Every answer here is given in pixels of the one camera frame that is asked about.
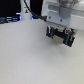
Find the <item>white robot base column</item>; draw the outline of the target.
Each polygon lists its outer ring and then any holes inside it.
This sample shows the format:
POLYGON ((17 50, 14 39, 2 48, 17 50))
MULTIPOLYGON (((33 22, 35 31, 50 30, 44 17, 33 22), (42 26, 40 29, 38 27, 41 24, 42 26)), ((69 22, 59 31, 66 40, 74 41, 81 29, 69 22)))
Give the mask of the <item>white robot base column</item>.
POLYGON ((30 6, 30 0, 20 0, 21 3, 21 19, 22 20, 30 20, 32 18, 32 14, 28 10, 30 6))

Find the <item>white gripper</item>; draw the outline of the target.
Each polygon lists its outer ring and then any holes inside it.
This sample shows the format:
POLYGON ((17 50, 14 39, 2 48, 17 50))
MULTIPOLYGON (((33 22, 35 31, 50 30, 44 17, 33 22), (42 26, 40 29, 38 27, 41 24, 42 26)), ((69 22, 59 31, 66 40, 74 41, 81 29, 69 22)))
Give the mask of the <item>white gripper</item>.
MULTIPOLYGON (((43 15, 46 17, 46 21, 51 24, 61 25, 67 27, 74 23, 78 16, 73 13, 73 7, 78 3, 78 0, 44 0, 43 1, 43 15)), ((48 26, 46 29, 46 35, 50 38, 54 36, 55 29, 48 26)), ((68 44, 73 31, 66 29, 67 35, 65 44, 68 44)))

